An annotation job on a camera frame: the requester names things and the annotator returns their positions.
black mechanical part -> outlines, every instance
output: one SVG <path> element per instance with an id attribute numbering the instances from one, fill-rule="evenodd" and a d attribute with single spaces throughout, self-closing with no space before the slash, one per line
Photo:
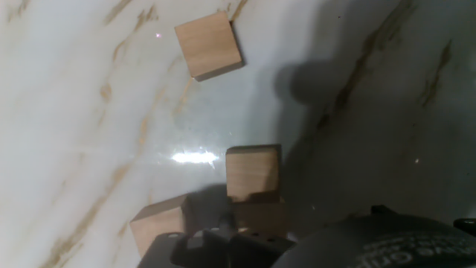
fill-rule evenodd
<path id="1" fill-rule="evenodd" d="M 459 219 L 453 222 L 453 226 L 472 236 L 476 236 L 476 219 Z"/>
<path id="2" fill-rule="evenodd" d="M 289 267 L 470 267 L 476 239 L 435 220 L 373 214 L 337 223 L 300 241 L 274 264 Z"/>
<path id="3" fill-rule="evenodd" d="M 229 244 L 231 268 L 269 268 L 294 242 L 248 230 L 235 235 Z"/>
<path id="4" fill-rule="evenodd" d="M 227 221 L 192 238 L 163 234 L 139 268 L 476 267 L 474 219 L 456 220 L 453 228 L 383 205 L 371 211 L 297 244 L 252 230 L 237 234 Z"/>
<path id="5" fill-rule="evenodd" d="M 397 214 L 395 211 L 387 208 L 384 205 L 373 205 L 370 208 L 370 213 L 372 215 L 375 215 L 375 214 Z"/>

wooden cube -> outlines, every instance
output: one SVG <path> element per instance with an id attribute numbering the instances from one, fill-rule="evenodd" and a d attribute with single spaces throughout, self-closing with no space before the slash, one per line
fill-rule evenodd
<path id="1" fill-rule="evenodd" d="M 234 216 L 238 232 L 252 229 L 286 238 L 289 230 L 289 218 L 284 203 L 237 203 L 234 204 Z"/>
<path id="2" fill-rule="evenodd" d="M 139 255 L 143 257 L 158 235 L 198 231 L 187 196 L 148 205 L 130 223 Z"/>
<path id="3" fill-rule="evenodd" d="M 179 25 L 176 34 L 190 74 L 198 81 L 242 66 L 237 42 L 224 11 Z"/>
<path id="4" fill-rule="evenodd" d="M 275 146 L 235 147 L 226 153 L 227 195 L 233 202 L 279 202 Z"/>

tan wood grain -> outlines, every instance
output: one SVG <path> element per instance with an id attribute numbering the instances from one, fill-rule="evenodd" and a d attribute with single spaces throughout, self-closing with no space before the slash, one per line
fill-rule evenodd
<path id="1" fill-rule="evenodd" d="M 242 66 L 226 12 L 179 25 L 176 34 L 190 74 L 198 81 Z"/>

brown vein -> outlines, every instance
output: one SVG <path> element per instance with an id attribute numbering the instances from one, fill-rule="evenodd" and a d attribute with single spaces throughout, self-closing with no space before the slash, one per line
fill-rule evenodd
<path id="1" fill-rule="evenodd" d="M 106 85 L 101 86 L 100 94 L 101 97 L 103 97 L 103 100 L 108 103 L 111 100 L 112 96 L 111 85 L 109 85 L 109 83 L 106 83 Z"/>
<path id="2" fill-rule="evenodd" d="M 14 17 L 16 17 L 16 16 L 21 17 L 21 16 L 22 16 L 22 12 L 27 9 L 28 4 L 30 4 L 30 0 L 22 0 L 22 3 L 18 6 L 18 8 L 16 8 L 16 10 L 11 10 L 11 11 L 8 13 L 8 20 L 7 20 L 7 22 L 10 22 L 10 21 L 11 21 Z"/>
<path id="3" fill-rule="evenodd" d="M 118 4 L 116 4 L 109 14 L 107 14 L 106 18 L 104 19 L 104 24 L 108 25 L 112 22 L 115 17 L 131 2 L 131 0 L 121 0 Z"/>
<path id="4" fill-rule="evenodd" d="M 434 100 L 437 96 L 437 87 L 440 84 L 440 75 L 441 71 L 445 66 L 448 64 L 449 60 L 451 59 L 451 41 L 449 40 L 448 44 L 443 48 L 440 55 L 440 62 L 438 63 L 437 71 L 434 75 L 433 80 L 425 82 L 425 89 L 423 93 L 420 95 L 419 99 L 425 99 L 423 101 L 422 107 L 425 107 L 430 101 Z"/>
<path id="5" fill-rule="evenodd" d="M 140 145 L 143 145 L 146 141 L 146 138 L 147 138 L 147 127 L 148 127 L 148 123 L 149 123 L 149 119 L 150 117 L 152 116 L 152 113 L 153 111 L 155 110 L 155 108 L 157 107 L 157 104 L 158 102 L 160 101 L 160 99 L 162 99 L 162 96 L 164 96 L 164 93 L 165 93 L 165 89 L 167 87 L 164 87 L 162 88 L 158 93 L 157 95 L 155 95 L 155 98 L 154 98 L 154 103 L 152 104 L 152 107 L 150 108 L 149 112 L 146 114 L 146 116 L 144 117 L 144 119 L 142 120 L 142 123 L 141 123 L 141 134 L 139 136 L 139 144 Z"/>
<path id="6" fill-rule="evenodd" d="M 233 13 L 233 16 L 231 16 L 231 22 L 235 22 L 239 15 L 241 14 L 241 11 L 243 9 L 243 7 L 245 6 L 245 4 L 248 3 L 248 0 L 240 0 L 239 1 L 239 4 L 238 4 L 238 7 L 236 8 L 235 12 Z"/>
<path id="7" fill-rule="evenodd" d="M 166 88 L 164 87 L 155 96 L 154 103 L 152 104 L 151 110 L 147 114 L 147 117 L 150 117 L 150 115 L 152 114 L 152 111 L 157 106 L 158 102 L 160 101 L 163 94 L 165 93 L 165 89 Z M 141 133 L 141 137 L 145 138 L 145 133 Z M 67 255 L 86 235 L 89 226 L 94 222 L 94 219 L 96 218 L 99 210 L 102 208 L 102 206 L 107 201 L 107 199 L 111 196 L 112 192 L 114 192 L 116 187 L 123 181 L 124 177 L 128 174 L 130 168 L 134 165 L 134 163 L 136 162 L 138 157 L 142 154 L 142 152 L 143 152 L 143 146 L 139 146 L 138 152 L 136 153 L 135 158 L 131 162 L 116 168 L 116 170 L 111 175 L 110 179 L 112 183 L 111 183 L 111 186 L 107 188 L 106 194 L 104 194 L 102 197 L 98 198 L 96 202 L 94 202 L 94 204 L 86 212 L 86 214 L 81 219 L 81 221 L 77 224 L 72 234 L 70 234 L 66 239 L 60 238 L 55 242 L 54 246 L 51 248 L 50 256 L 40 268 L 54 268 L 54 267 L 62 268 L 68 262 L 69 258 L 66 258 L 66 260 L 60 264 L 62 257 Z M 118 232 L 118 236 L 123 235 L 121 234 L 122 229 Z"/>
<path id="8" fill-rule="evenodd" d="M 114 53 L 112 54 L 112 62 L 115 62 L 118 59 L 119 51 L 121 48 L 122 48 L 122 55 L 126 53 L 132 37 L 134 36 L 135 33 L 139 31 L 139 29 L 141 29 L 141 27 L 146 22 L 158 20 L 158 15 L 157 15 L 157 10 L 155 9 L 155 5 L 153 4 L 152 7 L 150 7 L 149 12 L 147 14 L 145 10 L 142 10 L 142 12 L 139 14 L 137 18 L 138 18 L 138 21 L 135 24 L 134 30 L 122 42 L 120 42 L 118 46 L 116 46 L 116 49 L 114 50 Z"/>
<path id="9" fill-rule="evenodd" d="M 180 99 L 178 100 L 178 106 L 175 110 L 175 113 L 181 112 L 181 109 L 183 108 L 185 102 L 187 102 L 187 92 L 188 89 L 190 88 L 190 85 L 192 84 L 193 78 L 190 77 L 190 79 L 187 82 L 187 85 L 185 86 L 184 91 L 182 92 Z"/>
<path id="10" fill-rule="evenodd" d="M 400 31 L 401 25 L 416 10 L 413 0 L 403 0 L 384 20 L 380 27 L 372 32 L 365 40 L 362 55 L 356 61 L 356 66 L 349 76 L 345 86 L 340 90 L 335 99 L 335 109 L 344 108 L 349 100 L 350 94 L 367 74 L 367 61 L 375 49 L 383 51 L 389 42 L 389 36 L 393 38 L 396 32 Z"/>
<path id="11" fill-rule="evenodd" d="M 124 234 L 126 233 L 126 230 L 127 230 L 127 225 L 129 224 L 129 221 L 126 221 L 123 225 L 122 225 L 122 228 L 120 228 L 119 232 L 118 232 L 118 237 L 119 238 L 122 238 L 124 236 Z"/>
<path id="12" fill-rule="evenodd" d="M 173 66 L 175 66 L 179 61 L 181 61 L 183 58 L 181 57 L 181 55 L 178 55 L 173 61 L 172 63 L 170 64 L 169 68 L 167 69 L 167 72 L 170 72 L 172 71 L 172 68 Z"/>
<path id="13" fill-rule="evenodd" d="M 106 194 L 100 197 L 96 202 L 92 205 L 88 212 L 84 215 L 82 220 L 76 226 L 76 229 L 70 234 L 66 239 L 58 239 L 53 248 L 51 249 L 51 254 L 48 259 L 43 263 L 40 268 L 53 268 L 56 267 L 57 264 L 61 261 L 63 255 L 67 255 L 74 246 L 77 245 L 78 242 L 83 239 L 84 235 L 88 231 L 88 227 L 94 222 L 95 217 L 97 216 L 98 211 L 104 205 L 106 200 L 109 198 L 111 193 L 114 189 L 119 185 L 119 183 L 123 180 L 127 172 L 132 166 L 132 162 L 126 165 L 123 165 L 116 169 L 116 171 L 112 174 L 111 180 L 112 185 L 107 190 Z"/>

white marble countertop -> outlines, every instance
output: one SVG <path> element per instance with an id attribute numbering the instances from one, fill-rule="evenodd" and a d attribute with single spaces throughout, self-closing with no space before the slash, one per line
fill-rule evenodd
<path id="1" fill-rule="evenodd" d="M 245 67 L 190 80 L 174 27 L 224 10 Z M 135 267 L 145 205 L 283 146 L 302 237 L 370 205 L 476 212 L 476 4 L 0 3 L 0 267 Z"/>

